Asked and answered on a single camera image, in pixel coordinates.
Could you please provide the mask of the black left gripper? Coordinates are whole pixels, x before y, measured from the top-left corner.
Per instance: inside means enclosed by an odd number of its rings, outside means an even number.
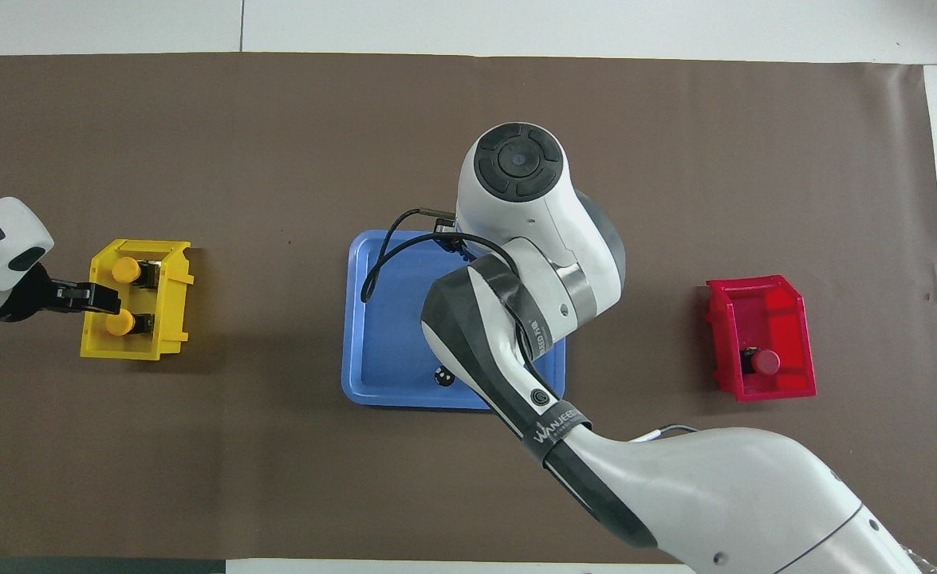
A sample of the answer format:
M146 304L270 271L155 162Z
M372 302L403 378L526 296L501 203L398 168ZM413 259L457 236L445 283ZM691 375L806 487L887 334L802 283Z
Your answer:
M118 315L120 309L117 290L96 282L52 280L45 266L38 262L21 277L2 304L0 322L22 322L39 310Z

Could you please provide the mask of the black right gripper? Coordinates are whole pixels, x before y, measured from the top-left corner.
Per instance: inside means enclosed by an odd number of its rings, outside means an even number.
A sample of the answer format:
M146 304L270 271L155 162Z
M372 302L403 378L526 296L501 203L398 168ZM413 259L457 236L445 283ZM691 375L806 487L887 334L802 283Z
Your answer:
M472 234L461 232L453 218L439 217L435 219L435 244L450 254L458 254L461 258L476 258L468 244L473 242Z

